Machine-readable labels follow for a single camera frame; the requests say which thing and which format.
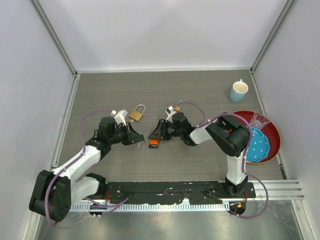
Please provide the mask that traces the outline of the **orange black padlock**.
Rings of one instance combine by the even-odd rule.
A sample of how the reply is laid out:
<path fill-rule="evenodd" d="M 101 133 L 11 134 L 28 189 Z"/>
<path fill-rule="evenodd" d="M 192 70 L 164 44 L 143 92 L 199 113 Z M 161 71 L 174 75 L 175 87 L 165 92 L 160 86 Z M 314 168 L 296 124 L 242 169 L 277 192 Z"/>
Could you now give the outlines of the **orange black padlock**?
<path fill-rule="evenodd" d="M 150 139 L 149 140 L 149 148 L 158 149 L 159 148 L 159 140 L 158 139 Z"/>

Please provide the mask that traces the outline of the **small brass padlock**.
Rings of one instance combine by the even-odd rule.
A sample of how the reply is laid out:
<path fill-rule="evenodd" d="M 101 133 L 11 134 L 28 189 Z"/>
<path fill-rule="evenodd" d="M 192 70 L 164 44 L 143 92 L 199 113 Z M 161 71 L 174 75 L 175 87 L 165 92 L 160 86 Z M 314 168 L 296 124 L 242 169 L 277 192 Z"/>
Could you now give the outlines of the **small brass padlock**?
<path fill-rule="evenodd" d="M 175 106 L 173 107 L 173 110 L 174 110 L 176 113 L 180 112 L 182 105 L 183 105 L 183 101 L 182 101 L 182 100 L 179 100 L 178 103 L 177 103 L 177 105 L 175 105 Z"/>

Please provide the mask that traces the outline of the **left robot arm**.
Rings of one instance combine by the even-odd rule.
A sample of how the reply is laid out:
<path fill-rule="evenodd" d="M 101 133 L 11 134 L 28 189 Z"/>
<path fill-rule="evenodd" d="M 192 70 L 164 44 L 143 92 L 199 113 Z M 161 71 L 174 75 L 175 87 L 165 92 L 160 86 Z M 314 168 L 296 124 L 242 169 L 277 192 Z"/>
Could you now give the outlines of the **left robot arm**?
<path fill-rule="evenodd" d="M 67 216 L 71 206 L 82 199 L 88 196 L 102 199 L 107 192 L 105 177 L 95 173 L 88 173 L 83 179 L 79 179 L 80 176 L 100 162 L 111 151 L 112 145 L 129 146 L 144 140 L 131 123 L 118 122 L 111 116 L 103 117 L 93 137 L 79 153 L 60 167 L 52 171 L 42 170 L 37 175 L 29 210 L 46 217 L 49 223 L 58 223 Z"/>

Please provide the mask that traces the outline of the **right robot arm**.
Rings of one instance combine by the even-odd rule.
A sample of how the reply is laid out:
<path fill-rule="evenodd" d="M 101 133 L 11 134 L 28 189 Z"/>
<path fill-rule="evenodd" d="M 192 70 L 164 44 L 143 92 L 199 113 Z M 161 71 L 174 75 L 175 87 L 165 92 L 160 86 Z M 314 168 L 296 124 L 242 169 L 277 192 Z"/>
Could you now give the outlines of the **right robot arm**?
<path fill-rule="evenodd" d="M 248 182 L 246 154 L 252 140 L 252 131 L 235 117 L 234 114 L 222 113 L 216 119 L 195 127 L 183 112 L 174 113 L 167 119 L 158 121 L 156 128 L 148 136 L 149 147 L 156 148 L 157 141 L 169 141 L 173 137 L 179 137 L 190 147 L 209 140 L 215 141 L 227 159 L 227 174 L 221 195 L 236 198 L 244 192 Z"/>

